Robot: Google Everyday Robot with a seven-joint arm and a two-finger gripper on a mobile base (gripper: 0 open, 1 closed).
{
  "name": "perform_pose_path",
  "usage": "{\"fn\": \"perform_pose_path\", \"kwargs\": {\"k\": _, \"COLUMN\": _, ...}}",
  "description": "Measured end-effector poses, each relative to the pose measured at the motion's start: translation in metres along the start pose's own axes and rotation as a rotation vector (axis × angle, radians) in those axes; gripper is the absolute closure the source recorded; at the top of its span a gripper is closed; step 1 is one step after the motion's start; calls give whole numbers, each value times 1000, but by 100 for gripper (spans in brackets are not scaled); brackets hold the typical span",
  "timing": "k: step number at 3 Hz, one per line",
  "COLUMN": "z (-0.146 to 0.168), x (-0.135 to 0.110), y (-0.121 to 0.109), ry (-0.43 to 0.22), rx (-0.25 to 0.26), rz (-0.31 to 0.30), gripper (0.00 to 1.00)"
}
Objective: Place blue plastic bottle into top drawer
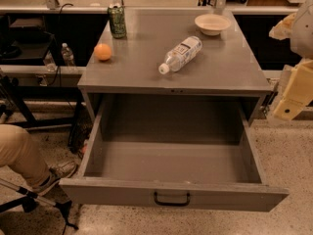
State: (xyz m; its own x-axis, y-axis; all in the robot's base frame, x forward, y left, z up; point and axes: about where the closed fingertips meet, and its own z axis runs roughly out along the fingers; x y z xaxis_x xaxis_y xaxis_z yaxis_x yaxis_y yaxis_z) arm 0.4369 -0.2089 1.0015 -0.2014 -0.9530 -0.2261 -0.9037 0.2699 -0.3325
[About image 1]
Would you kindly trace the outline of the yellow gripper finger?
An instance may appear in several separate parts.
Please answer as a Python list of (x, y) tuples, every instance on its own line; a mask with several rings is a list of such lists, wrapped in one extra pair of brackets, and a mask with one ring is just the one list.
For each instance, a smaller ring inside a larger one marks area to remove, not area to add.
[(269, 36), (278, 40), (290, 38), (294, 19), (295, 13), (284, 17), (281, 21), (279, 21), (275, 26), (271, 28), (271, 30), (269, 31)]
[(313, 61), (302, 61), (291, 69), (290, 79), (273, 116), (292, 120), (313, 101)]

